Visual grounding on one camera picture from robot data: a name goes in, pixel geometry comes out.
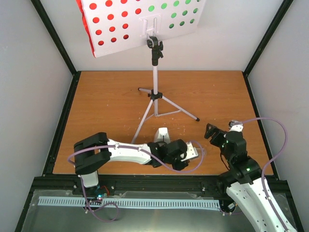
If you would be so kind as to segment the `white metronome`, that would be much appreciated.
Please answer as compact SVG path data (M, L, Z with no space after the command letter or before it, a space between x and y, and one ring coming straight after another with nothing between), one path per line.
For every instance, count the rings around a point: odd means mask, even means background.
M165 142L169 144L171 142L168 128L159 128L154 136L154 142Z

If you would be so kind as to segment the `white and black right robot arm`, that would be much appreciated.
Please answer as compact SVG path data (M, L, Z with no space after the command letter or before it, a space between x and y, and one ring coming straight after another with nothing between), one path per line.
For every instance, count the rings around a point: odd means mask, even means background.
M257 232L295 232L275 200L263 171L248 155L243 137L243 125L230 121L224 131L212 124L206 125L204 137L220 149L228 171L219 176L219 190L226 193L240 208Z

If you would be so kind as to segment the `clear plastic metronome cover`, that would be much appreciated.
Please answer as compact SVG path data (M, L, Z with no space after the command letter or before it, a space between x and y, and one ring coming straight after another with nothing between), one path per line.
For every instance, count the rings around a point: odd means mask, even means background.
M196 159L202 158L202 156L205 156L207 154L207 150L205 148L194 148L195 154L196 154Z

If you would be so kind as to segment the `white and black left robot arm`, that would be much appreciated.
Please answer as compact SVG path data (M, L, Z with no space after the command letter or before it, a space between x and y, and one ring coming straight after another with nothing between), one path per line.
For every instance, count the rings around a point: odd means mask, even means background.
M198 156L191 142L171 141L167 128L160 128L153 142L139 145L120 143L99 132L77 142L74 154L75 173L82 178L84 190L92 195L100 190L98 169L107 162L134 162L154 168L164 163L181 171L188 166L189 160Z

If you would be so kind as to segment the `white tripod music stand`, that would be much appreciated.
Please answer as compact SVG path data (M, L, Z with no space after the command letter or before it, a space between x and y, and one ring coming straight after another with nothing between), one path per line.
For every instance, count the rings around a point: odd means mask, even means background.
M180 107L179 105L177 105L175 102L171 101L170 99L166 98L162 92L159 92L158 89L158 61L160 58L163 58L163 42L159 41L157 37L155 36L148 36L147 37L147 46L148 48L151 49L152 51L152 67L153 67L153 89L145 89L145 88L138 88L138 91L141 92L145 92L148 94L148 97L150 98L150 102L144 112L144 115L138 125L138 128L133 136L133 139L131 141L131 143L135 143L136 138L144 124L144 122L151 118L152 116L155 117L159 117L159 116L165 116L165 115L171 115L171 114L176 114L179 112L183 112L186 115L188 115L189 117L191 117L192 119L194 119L195 121L199 122L200 118L198 118L197 116L194 116L193 114L191 114L190 112L186 111L185 109L183 109L182 107ZM169 103L170 105L174 106L177 111L173 111L173 112L169 112L169 113L163 113L160 114L158 111L158 101L162 99L165 102Z

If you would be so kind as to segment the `white perforated stand desk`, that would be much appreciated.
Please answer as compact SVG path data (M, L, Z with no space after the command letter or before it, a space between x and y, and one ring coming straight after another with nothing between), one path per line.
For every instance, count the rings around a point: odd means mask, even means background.
M204 0L82 0L95 58L197 30Z

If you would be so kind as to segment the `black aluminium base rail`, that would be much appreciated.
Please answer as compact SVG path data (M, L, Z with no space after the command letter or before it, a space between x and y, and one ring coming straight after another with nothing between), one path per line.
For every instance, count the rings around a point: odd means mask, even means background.
M127 191L137 192L185 192L197 196L225 199L228 195L219 184L218 176L206 175L100 175L97 187L86 190L87 196L108 193L113 196ZM71 174L48 174L34 178L31 191L71 190L75 195L82 194L80 179Z

